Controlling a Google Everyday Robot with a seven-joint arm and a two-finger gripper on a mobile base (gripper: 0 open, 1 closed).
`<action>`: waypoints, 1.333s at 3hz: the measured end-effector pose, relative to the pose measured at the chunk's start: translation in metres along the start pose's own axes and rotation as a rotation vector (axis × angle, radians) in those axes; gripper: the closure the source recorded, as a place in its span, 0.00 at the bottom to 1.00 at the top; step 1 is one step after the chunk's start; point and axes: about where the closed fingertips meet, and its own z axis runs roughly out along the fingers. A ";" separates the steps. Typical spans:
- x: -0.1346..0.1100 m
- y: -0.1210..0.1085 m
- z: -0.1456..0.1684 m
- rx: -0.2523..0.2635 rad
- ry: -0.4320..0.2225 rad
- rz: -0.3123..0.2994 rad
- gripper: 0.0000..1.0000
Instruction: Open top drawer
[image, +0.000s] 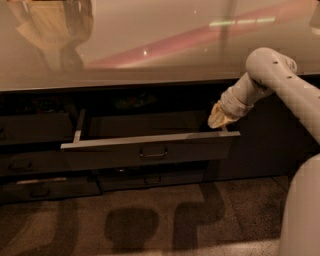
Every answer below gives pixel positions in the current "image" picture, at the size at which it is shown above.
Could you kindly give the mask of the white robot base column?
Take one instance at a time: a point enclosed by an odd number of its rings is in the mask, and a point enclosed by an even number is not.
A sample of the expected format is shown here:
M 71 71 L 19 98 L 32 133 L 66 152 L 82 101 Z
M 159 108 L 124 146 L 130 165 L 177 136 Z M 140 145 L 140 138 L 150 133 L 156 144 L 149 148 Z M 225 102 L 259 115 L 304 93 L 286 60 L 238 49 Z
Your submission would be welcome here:
M 320 154 L 307 160 L 291 181 L 279 256 L 320 256 Z

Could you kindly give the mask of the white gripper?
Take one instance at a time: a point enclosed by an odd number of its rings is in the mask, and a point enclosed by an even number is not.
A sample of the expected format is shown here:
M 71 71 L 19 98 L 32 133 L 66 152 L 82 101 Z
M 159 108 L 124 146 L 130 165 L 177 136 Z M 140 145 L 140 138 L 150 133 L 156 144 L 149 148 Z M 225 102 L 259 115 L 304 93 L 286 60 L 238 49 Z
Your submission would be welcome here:
M 214 104 L 208 117 L 208 126 L 212 129 L 220 128 L 238 121 L 253 108 L 236 98 L 233 89 L 229 87 L 222 93 L 220 101 Z

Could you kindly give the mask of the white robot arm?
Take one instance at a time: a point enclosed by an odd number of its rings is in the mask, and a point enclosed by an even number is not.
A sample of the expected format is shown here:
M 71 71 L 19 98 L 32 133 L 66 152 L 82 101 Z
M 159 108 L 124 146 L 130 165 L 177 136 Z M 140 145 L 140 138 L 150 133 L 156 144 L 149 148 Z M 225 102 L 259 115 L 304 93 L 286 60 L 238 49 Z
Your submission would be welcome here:
M 275 93 L 320 143 L 320 90 L 296 75 L 296 62 L 273 49 L 258 48 L 249 54 L 245 67 L 245 74 L 213 106 L 209 127 L 238 121 L 257 101 Z

